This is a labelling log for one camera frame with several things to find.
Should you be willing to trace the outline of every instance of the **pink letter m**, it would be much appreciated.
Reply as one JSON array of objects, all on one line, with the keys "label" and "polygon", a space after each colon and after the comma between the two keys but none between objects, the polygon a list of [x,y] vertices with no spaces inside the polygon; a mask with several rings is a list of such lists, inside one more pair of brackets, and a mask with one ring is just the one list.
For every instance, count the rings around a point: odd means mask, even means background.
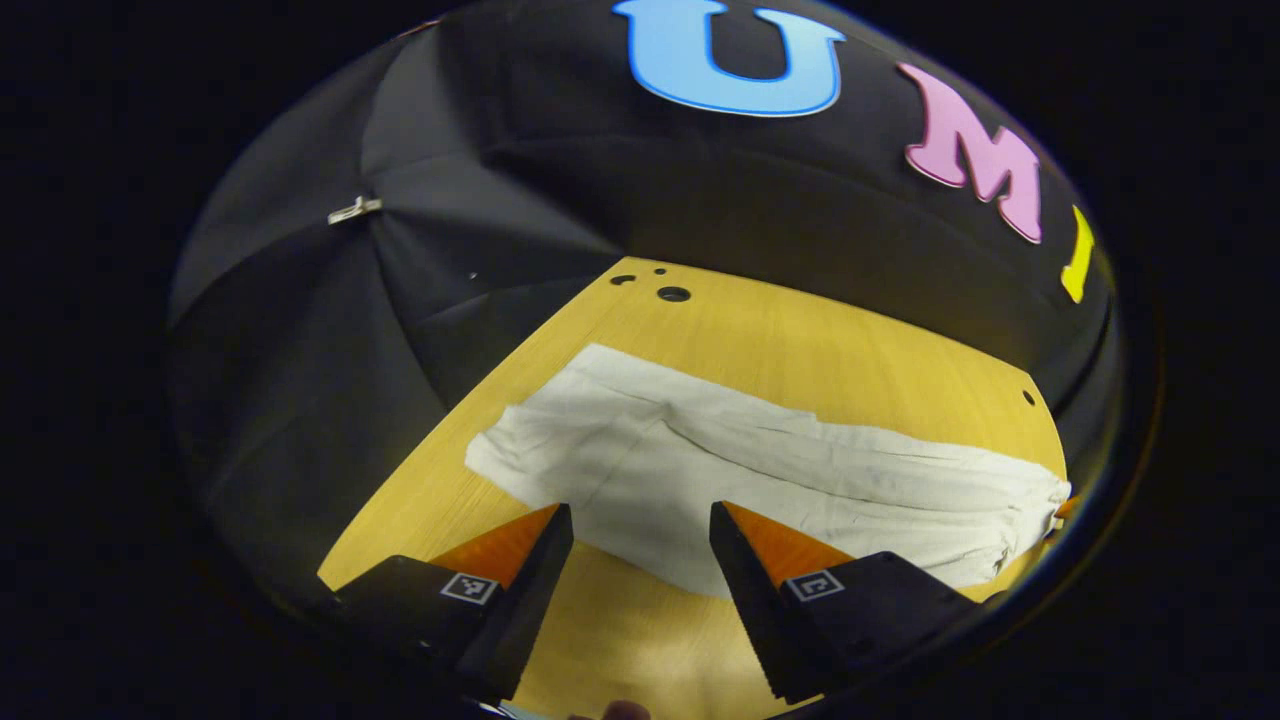
[{"label": "pink letter m", "polygon": [[991,202],[1009,178],[1009,195],[1000,197],[1000,217],[1019,234],[1039,243],[1039,159],[1016,135],[1001,127],[987,137],[982,120],[960,94],[920,68],[897,68],[920,86],[924,100],[924,142],[906,149],[906,160],[925,176],[951,187],[964,187],[960,145],[964,145],[978,200]]}]

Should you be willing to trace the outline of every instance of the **wooden table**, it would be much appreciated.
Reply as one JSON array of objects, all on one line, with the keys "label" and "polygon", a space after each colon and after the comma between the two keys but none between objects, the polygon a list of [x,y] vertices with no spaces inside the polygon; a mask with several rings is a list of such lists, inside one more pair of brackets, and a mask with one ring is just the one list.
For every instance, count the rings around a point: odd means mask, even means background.
[{"label": "wooden table", "polygon": [[[611,283],[623,274],[636,279]],[[666,286],[691,299],[662,300],[657,292]],[[466,469],[467,443],[591,342],[814,411],[826,423],[986,447],[1066,477],[1050,411],[1016,368],[824,297],[626,258],[431,430],[334,543],[320,578],[337,589],[389,555],[430,560],[527,512]],[[964,594],[983,600],[1007,588],[1042,551]],[[787,708],[769,692],[731,601],[687,593],[575,543],[512,703],[550,717],[595,716],[614,698],[645,703],[657,720],[744,720]]]}]

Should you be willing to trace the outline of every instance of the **black background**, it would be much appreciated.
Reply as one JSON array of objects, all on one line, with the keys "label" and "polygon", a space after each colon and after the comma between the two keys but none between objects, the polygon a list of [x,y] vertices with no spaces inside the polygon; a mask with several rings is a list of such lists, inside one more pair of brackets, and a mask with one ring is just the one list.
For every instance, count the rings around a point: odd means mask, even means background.
[{"label": "black background", "polygon": [[[1228,3],[864,3],[1055,151],[1165,319],[1161,433],[1089,571],[997,651],[902,697],[932,717],[1261,716],[1276,660],[1274,205],[1261,28]],[[160,389],[169,273],[202,201],[326,74],[447,4],[24,1],[6,46],[18,710],[346,714],[376,683],[270,624],[184,505]],[[29,361],[31,365],[22,365]],[[431,716],[429,708],[410,708]],[[579,708],[580,712],[598,708]]]}]

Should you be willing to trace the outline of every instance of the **white cloth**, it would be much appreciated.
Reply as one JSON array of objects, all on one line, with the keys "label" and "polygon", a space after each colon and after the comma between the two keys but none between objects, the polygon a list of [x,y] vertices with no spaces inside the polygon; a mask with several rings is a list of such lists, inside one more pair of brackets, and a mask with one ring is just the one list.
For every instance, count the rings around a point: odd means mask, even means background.
[{"label": "white cloth", "polygon": [[893,551],[959,588],[1042,539],[1071,489],[1034,462],[819,423],[600,345],[508,406],[466,464],[531,507],[567,502],[577,539],[719,597],[719,500],[854,557]]}]

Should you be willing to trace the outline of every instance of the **blue letter u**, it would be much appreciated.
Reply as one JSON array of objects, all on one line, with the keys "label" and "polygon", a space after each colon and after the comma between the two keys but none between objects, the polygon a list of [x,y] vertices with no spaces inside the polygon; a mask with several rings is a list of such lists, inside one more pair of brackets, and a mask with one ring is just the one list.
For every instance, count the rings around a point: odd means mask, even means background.
[{"label": "blue letter u", "polygon": [[613,12],[631,18],[631,73],[650,92],[672,102],[736,115],[809,115],[840,96],[837,41],[845,36],[800,15],[756,9],[778,26],[787,70],[774,79],[726,73],[712,59],[716,0],[625,0]]}]

